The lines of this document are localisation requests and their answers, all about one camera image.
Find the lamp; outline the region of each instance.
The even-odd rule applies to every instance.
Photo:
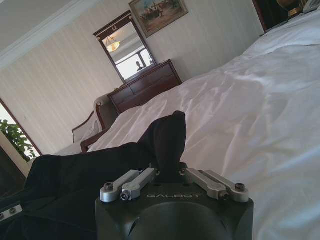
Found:
[[[121,41],[116,41],[112,36],[108,36],[106,38],[106,49],[108,50],[109,53],[112,53],[116,51],[120,47]]]

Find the metal bracket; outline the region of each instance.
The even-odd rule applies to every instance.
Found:
[[[208,171],[197,171],[193,168],[185,170],[186,176],[207,192],[210,198],[219,200],[229,195],[232,200],[238,203],[249,201],[249,191],[242,183],[233,183],[219,174]]]
[[[147,168],[132,182],[128,182],[122,186],[120,197],[123,201],[131,201],[140,196],[140,191],[151,182],[156,176],[157,171],[154,168]]]
[[[122,191],[122,186],[138,176],[138,170],[130,170],[116,181],[106,183],[103,188],[100,189],[101,202],[110,203],[117,200]]]
[[[14,207],[11,207],[3,212],[0,212],[0,222],[3,222],[19,213],[22,213],[23,209],[21,207],[21,205],[17,205]]]
[[[227,193],[235,202],[246,203],[249,201],[249,191],[244,184],[233,183],[211,170],[204,171],[202,174],[213,181],[225,185]]]
[[[210,178],[193,168],[186,169],[185,174],[192,182],[195,182],[205,190],[206,194],[212,199],[219,200],[227,194],[226,186],[212,181]]]

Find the window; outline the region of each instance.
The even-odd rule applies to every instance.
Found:
[[[40,151],[7,109],[6,105],[0,101],[0,131],[26,162],[39,157]]]
[[[115,63],[125,80],[153,64],[146,48],[138,49]]]

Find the wooden mirror frame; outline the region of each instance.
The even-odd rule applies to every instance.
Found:
[[[127,80],[124,79],[124,77],[121,75],[120,71],[117,68],[117,65],[115,63],[115,61],[113,60],[113,58],[111,57],[110,53],[108,52],[105,44],[103,43],[103,40],[112,35],[114,32],[116,32],[117,30],[119,30],[120,28],[124,27],[125,25],[127,25],[128,23],[132,23],[132,25],[134,26],[134,29],[136,30],[138,36],[140,37],[141,42],[143,43],[143,45],[145,46],[145,49],[148,51],[152,61],[153,61],[153,65],[150,65],[148,67],[145,67],[143,70],[137,72],[136,74],[134,74],[133,76],[129,77]],[[112,22],[110,22],[109,24],[105,25],[103,28],[99,29],[98,31],[96,31],[93,34],[97,40],[100,42],[102,48],[104,49],[106,55],[108,56],[108,58],[110,59],[113,67],[115,68],[116,72],[118,73],[119,77],[121,78],[121,81],[126,84],[129,81],[131,81],[132,79],[136,78],[137,76],[139,76],[140,74],[142,74],[143,72],[145,72],[145,70],[153,68],[154,66],[157,65],[157,62],[154,58],[154,56],[152,55],[152,53],[149,50],[149,47],[144,39],[144,37],[142,36],[141,32],[139,31],[139,28],[137,26],[137,24],[134,21],[134,18],[132,16],[131,11],[127,11],[124,14],[122,14],[121,16],[117,17],[115,20],[113,20]]]

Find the crown molding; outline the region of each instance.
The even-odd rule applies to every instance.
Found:
[[[66,26],[100,0],[72,0],[31,31],[0,52],[0,70],[25,55],[32,48]]]

